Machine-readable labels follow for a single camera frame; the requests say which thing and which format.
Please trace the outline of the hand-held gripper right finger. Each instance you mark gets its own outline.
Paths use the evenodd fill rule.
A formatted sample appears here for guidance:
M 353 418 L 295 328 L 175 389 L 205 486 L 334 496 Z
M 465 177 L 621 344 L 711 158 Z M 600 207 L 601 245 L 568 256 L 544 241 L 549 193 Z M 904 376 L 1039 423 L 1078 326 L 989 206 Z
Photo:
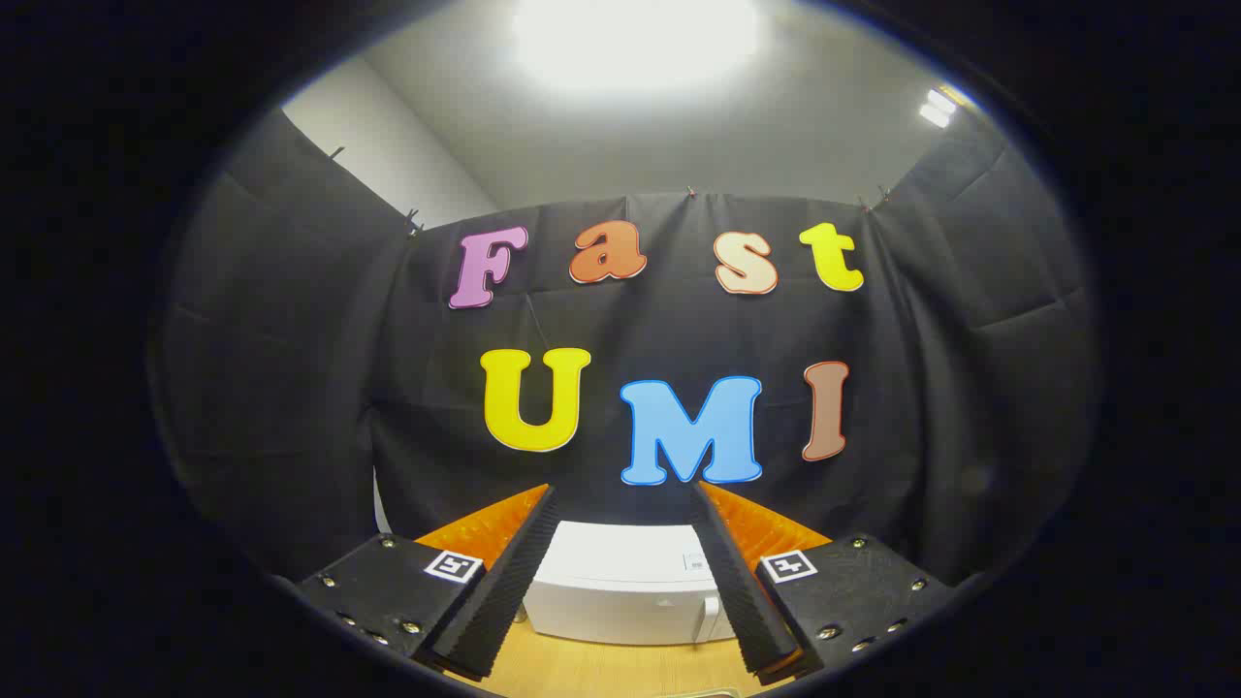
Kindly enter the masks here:
M 870 533 L 829 538 L 706 482 L 690 503 L 742 662 L 763 686 L 836 679 L 958 599 Z

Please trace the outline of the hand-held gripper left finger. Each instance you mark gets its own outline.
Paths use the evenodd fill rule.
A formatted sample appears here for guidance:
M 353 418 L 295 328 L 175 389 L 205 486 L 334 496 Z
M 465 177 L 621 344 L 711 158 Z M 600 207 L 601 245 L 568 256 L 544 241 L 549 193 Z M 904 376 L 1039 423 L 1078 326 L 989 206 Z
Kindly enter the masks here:
M 297 582 L 307 607 L 382 652 L 486 679 L 561 522 L 536 486 L 417 539 L 379 533 Z

